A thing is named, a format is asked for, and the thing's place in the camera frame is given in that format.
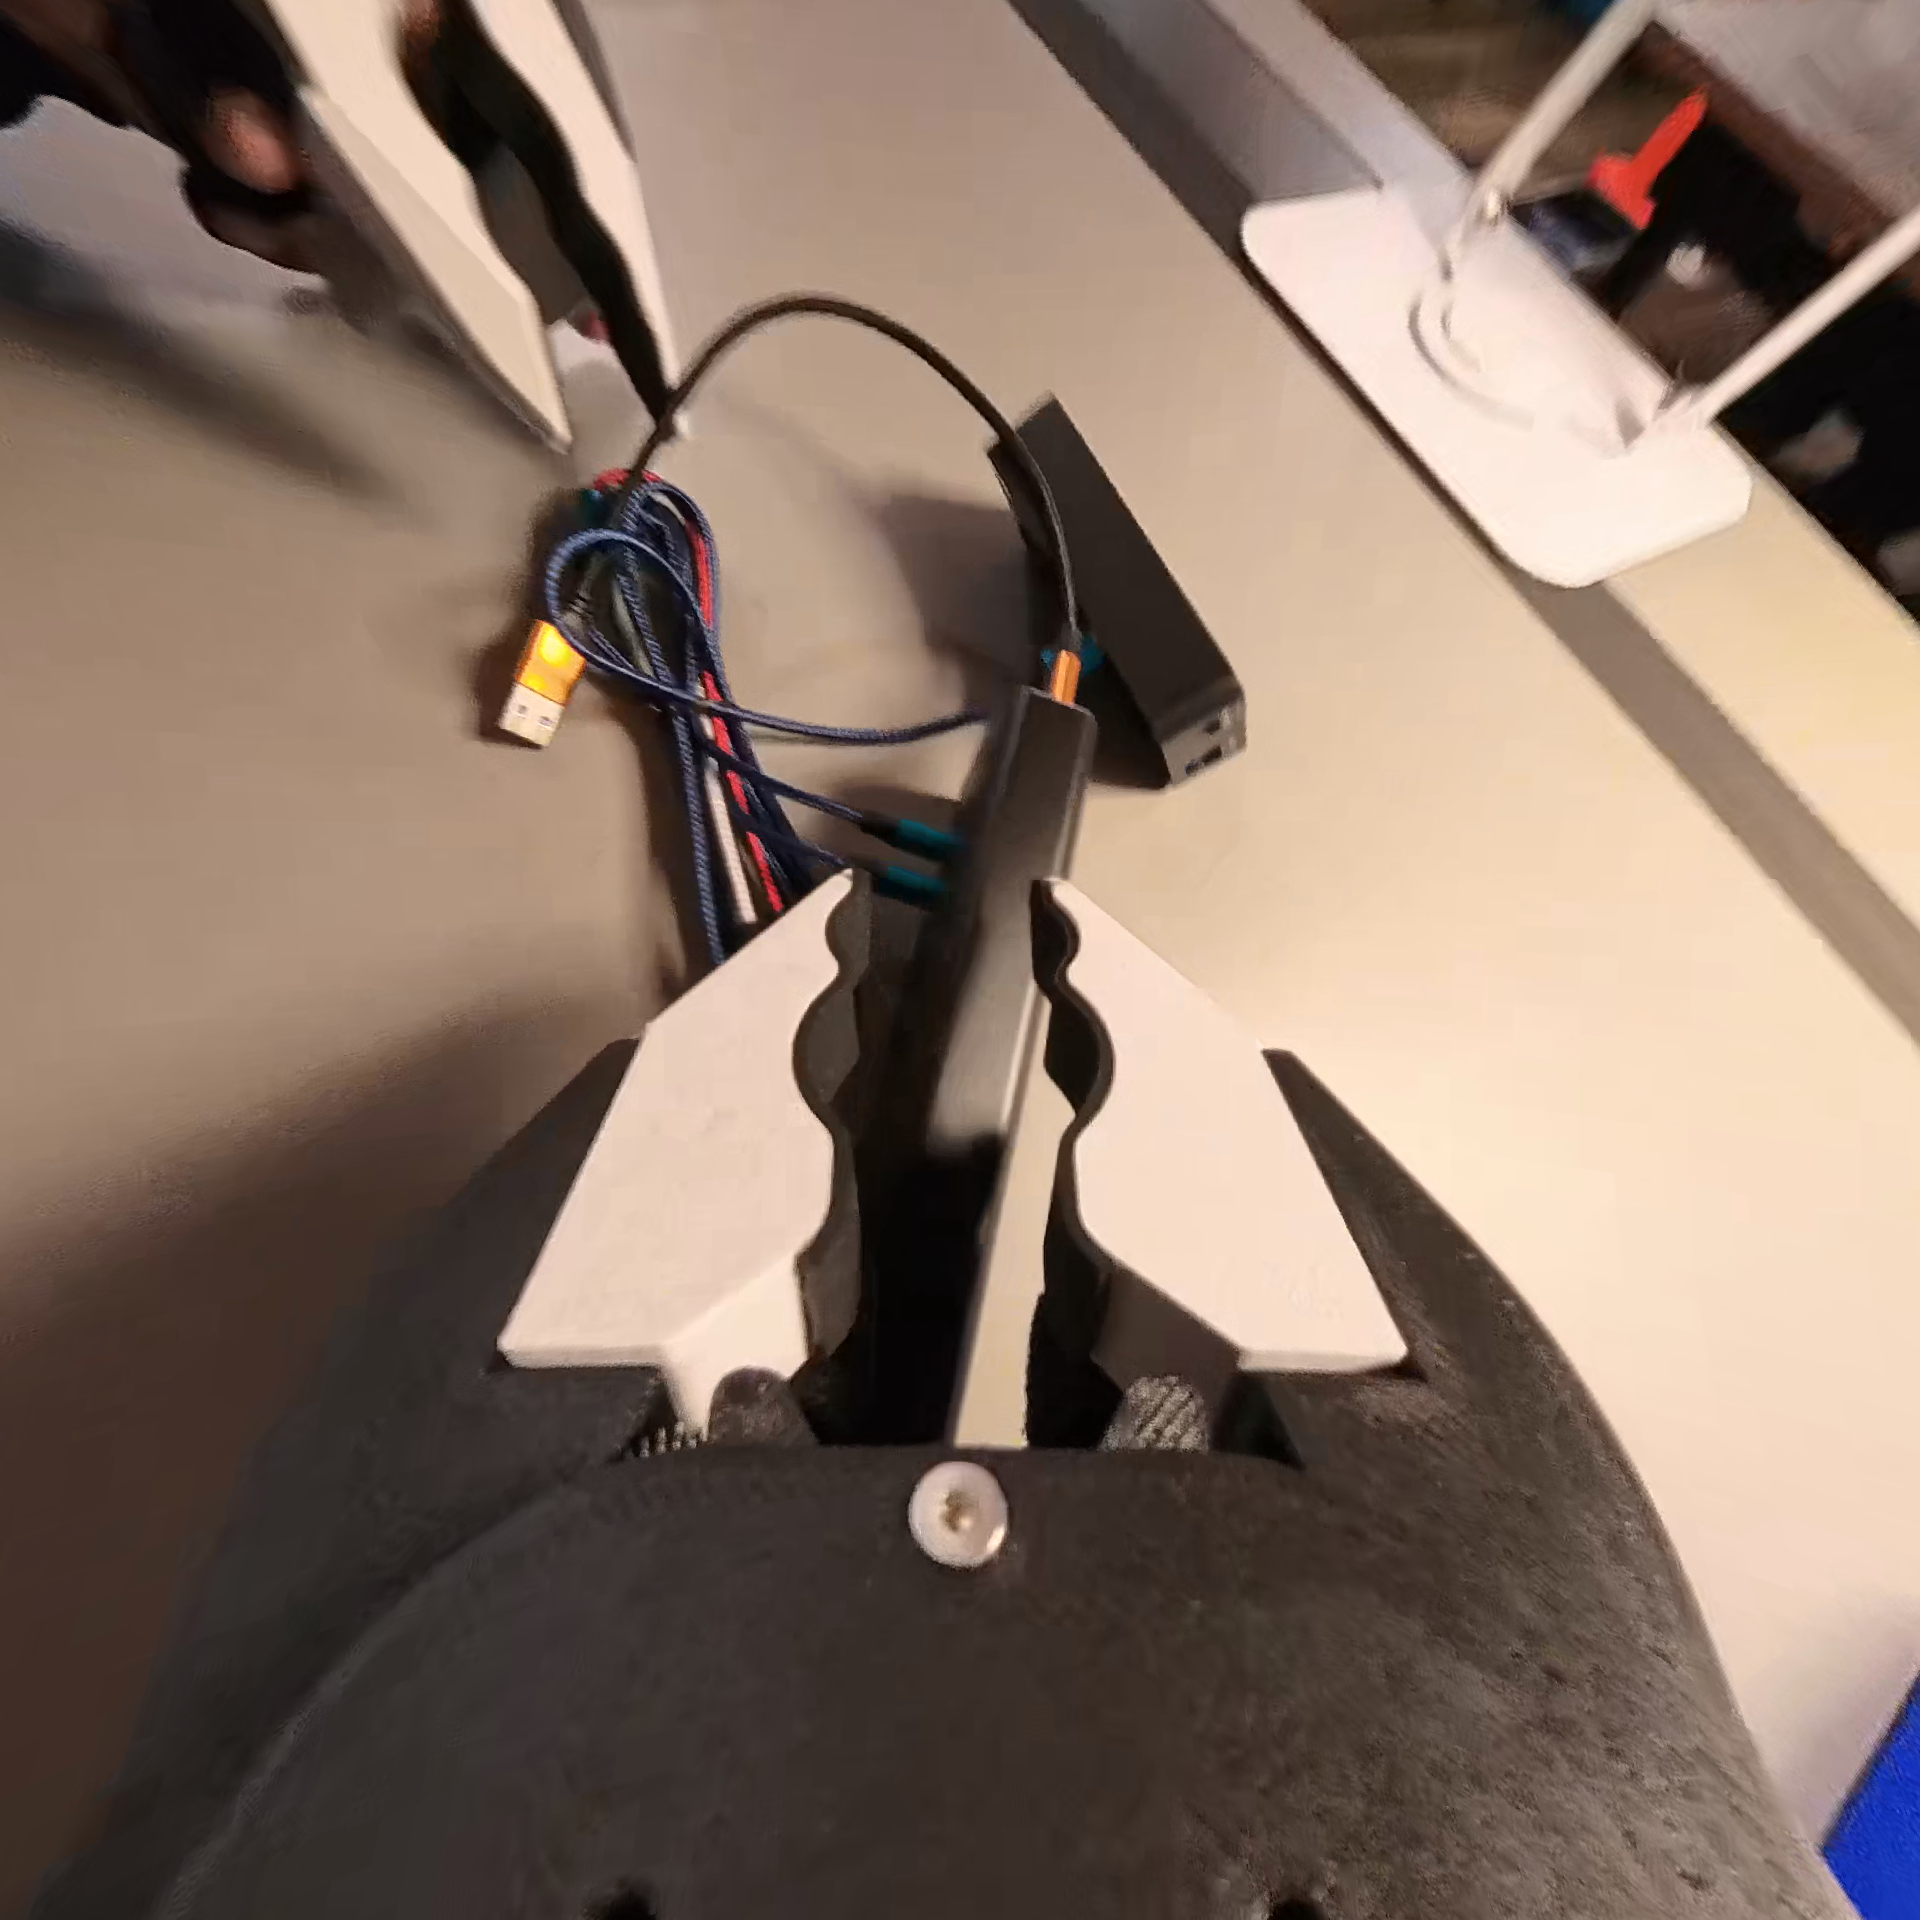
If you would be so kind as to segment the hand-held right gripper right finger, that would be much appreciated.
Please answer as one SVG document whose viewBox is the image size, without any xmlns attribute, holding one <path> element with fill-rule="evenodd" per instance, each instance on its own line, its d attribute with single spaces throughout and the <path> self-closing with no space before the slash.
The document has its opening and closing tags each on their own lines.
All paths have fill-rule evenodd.
<svg viewBox="0 0 1920 1920">
<path fill-rule="evenodd" d="M 1046 1344 L 1098 1392 L 1392 1376 L 1408 1345 L 1287 1098 L 1268 1050 L 1087 888 L 1039 879 L 1046 1082 L 1063 1138 L 1046 1206 Z"/>
</svg>

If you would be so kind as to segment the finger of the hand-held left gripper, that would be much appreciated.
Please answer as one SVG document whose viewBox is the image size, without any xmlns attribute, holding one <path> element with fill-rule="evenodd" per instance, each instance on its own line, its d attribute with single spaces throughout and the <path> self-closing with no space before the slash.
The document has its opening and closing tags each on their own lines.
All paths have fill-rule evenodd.
<svg viewBox="0 0 1920 1920">
<path fill-rule="evenodd" d="M 571 301 L 601 315 L 611 365 L 646 421 L 676 421 L 676 339 L 660 311 L 657 230 L 634 175 L 627 111 L 588 5 L 471 0 L 445 5 L 445 83 L 523 167 L 545 247 Z"/>
<path fill-rule="evenodd" d="M 493 395 L 571 454 L 571 419 L 526 282 L 489 230 L 465 162 L 445 145 L 399 72 L 399 5 L 390 0 L 274 0 L 271 5 L 321 186 L 397 255 L 397 277 L 434 311 Z"/>
</svg>

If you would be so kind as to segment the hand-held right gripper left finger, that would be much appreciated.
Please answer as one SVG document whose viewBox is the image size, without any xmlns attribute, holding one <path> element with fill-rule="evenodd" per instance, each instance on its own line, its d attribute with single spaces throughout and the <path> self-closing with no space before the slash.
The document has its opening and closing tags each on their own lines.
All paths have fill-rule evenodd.
<svg viewBox="0 0 1920 1920">
<path fill-rule="evenodd" d="M 817 1354 L 863 1265 L 831 1098 L 863 1056 L 865 926 L 878 888 L 827 873 L 641 1024 L 493 1336 L 506 1367 L 657 1367 L 676 1421 L 712 1421 L 728 1376 Z"/>
</svg>

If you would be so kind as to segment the slim black usb hub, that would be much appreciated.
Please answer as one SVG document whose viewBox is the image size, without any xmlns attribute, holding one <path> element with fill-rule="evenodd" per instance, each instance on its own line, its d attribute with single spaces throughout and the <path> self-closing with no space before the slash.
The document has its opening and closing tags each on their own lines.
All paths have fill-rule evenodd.
<svg viewBox="0 0 1920 1920">
<path fill-rule="evenodd" d="M 1092 714 L 1015 691 L 964 807 L 955 896 L 909 945 L 863 1138 L 863 1430 L 955 1428 L 990 1229 L 1039 1042 L 1030 896 L 1072 865 Z"/>
</svg>

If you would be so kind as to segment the thick black usb hub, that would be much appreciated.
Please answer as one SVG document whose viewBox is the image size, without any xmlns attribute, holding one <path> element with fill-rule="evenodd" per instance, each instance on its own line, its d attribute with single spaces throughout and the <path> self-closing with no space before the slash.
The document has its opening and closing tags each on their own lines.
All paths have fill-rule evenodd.
<svg viewBox="0 0 1920 1920">
<path fill-rule="evenodd" d="M 1063 528 L 1079 708 L 1107 727 L 1098 776 L 1176 791 L 1235 761 L 1250 745 L 1244 674 L 1063 402 L 1039 395 L 990 466 L 1030 556 L 1046 658 L 1061 649 L 1061 556 L 1030 483 Z"/>
</svg>

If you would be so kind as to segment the person's left hand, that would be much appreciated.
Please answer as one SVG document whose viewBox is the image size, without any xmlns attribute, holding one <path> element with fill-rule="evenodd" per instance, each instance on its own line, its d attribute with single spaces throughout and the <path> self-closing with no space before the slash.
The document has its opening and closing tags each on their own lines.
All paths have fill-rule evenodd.
<svg viewBox="0 0 1920 1920">
<path fill-rule="evenodd" d="M 301 152 L 296 152 L 289 117 L 249 83 L 216 83 L 203 95 L 203 162 L 256 200 L 301 193 Z"/>
</svg>

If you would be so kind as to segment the white lamp stand base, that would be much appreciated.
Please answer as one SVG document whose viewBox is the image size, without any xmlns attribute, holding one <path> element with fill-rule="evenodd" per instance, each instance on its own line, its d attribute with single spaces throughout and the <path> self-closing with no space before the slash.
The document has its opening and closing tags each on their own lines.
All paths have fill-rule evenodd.
<svg viewBox="0 0 1920 1920">
<path fill-rule="evenodd" d="M 1470 175 L 1322 13 L 1274 5 L 1274 77 L 1356 145 L 1364 186 L 1244 209 L 1244 255 L 1455 511 L 1544 586 L 1603 586 L 1724 534 L 1748 466 L 1713 419 L 1913 264 L 1920 209 L 1795 301 L 1713 382 L 1668 382 L 1507 228 L 1531 162 L 1660 5 L 1609 5 Z"/>
</svg>

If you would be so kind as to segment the blue box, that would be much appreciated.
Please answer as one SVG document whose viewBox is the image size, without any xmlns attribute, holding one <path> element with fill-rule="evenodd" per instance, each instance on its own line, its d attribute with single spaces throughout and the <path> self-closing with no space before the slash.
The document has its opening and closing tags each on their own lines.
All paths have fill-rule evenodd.
<svg viewBox="0 0 1920 1920">
<path fill-rule="evenodd" d="M 1860 1920 L 1920 1911 L 1920 1680 L 1844 1795 L 1822 1856 Z"/>
</svg>

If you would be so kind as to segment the orange traffic cone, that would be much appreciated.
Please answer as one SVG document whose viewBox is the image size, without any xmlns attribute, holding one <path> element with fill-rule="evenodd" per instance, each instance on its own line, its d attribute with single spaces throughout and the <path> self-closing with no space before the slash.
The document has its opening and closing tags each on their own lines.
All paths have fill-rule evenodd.
<svg viewBox="0 0 1920 1920">
<path fill-rule="evenodd" d="M 1705 94 L 1685 94 L 1633 152 L 1597 152 L 1589 162 L 1589 200 L 1613 209 L 1633 230 L 1654 228 L 1654 186 L 1673 167 L 1673 152 L 1694 140 L 1705 117 Z"/>
</svg>

